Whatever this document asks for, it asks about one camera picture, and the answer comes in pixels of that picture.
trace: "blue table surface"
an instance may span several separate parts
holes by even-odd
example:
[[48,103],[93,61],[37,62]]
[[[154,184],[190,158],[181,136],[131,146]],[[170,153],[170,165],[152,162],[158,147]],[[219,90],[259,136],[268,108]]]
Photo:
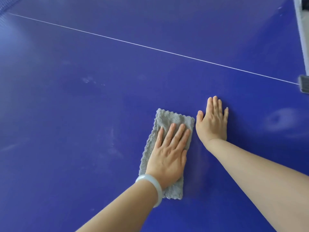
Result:
[[[299,74],[293,0],[22,0],[0,16],[0,231],[78,229],[137,178],[158,108],[214,95],[228,141],[309,174]],[[274,229],[194,131],[184,198],[142,231]]]

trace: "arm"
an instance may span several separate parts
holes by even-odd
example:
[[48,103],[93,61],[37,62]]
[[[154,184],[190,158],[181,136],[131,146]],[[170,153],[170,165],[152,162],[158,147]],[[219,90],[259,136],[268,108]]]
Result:
[[[172,124],[163,143],[164,130],[160,129],[146,169],[146,174],[156,178],[163,190],[182,176],[186,163],[187,150],[184,150],[184,147],[190,130],[184,132],[185,125],[181,125],[172,137],[175,128],[176,125]],[[156,188],[148,180],[142,179],[129,187],[76,232],[139,231],[157,201]]]
[[199,138],[278,232],[309,228],[309,177],[226,141],[228,109],[215,96],[199,111]]

